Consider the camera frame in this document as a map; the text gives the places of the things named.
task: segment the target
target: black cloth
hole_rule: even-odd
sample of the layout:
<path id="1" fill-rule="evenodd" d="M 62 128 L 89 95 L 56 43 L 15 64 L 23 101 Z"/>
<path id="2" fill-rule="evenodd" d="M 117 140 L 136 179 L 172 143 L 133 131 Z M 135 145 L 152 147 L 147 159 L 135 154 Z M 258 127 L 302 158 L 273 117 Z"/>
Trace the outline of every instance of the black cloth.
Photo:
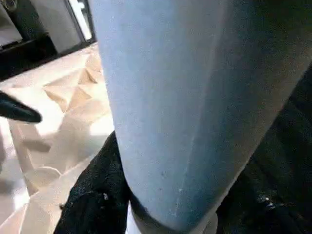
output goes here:
<path id="1" fill-rule="evenodd" d="M 113 132 L 71 189 L 54 234 L 123 234 L 129 197 Z"/>

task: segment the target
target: white wall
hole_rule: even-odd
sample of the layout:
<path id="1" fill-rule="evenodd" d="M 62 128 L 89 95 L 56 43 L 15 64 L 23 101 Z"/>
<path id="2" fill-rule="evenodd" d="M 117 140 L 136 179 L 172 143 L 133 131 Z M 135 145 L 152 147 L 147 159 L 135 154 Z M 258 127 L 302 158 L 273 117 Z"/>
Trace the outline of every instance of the white wall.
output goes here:
<path id="1" fill-rule="evenodd" d="M 59 53 L 81 43 L 64 0 L 31 0 L 31 2 Z"/>
<path id="2" fill-rule="evenodd" d="M 0 46 L 22 40 L 22 37 L 0 4 Z"/>

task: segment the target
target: black fabric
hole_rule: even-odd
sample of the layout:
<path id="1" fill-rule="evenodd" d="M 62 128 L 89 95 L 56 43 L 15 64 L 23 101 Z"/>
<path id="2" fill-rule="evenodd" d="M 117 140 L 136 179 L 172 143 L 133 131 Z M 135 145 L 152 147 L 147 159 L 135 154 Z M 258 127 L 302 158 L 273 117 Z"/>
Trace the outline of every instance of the black fabric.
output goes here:
<path id="1" fill-rule="evenodd" d="M 123 234 L 129 197 L 113 132 L 71 189 L 54 234 Z"/>

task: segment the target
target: dark fabric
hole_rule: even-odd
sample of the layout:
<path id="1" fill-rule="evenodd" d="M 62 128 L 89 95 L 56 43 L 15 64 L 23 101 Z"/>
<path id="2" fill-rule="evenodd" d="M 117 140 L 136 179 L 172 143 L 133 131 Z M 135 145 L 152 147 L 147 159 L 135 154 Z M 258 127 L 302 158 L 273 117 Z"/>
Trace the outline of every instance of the dark fabric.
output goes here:
<path id="1" fill-rule="evenodd" d="M 129 197 L 113 132 L 71 189 L 54 234 L 123 234 Z"/>

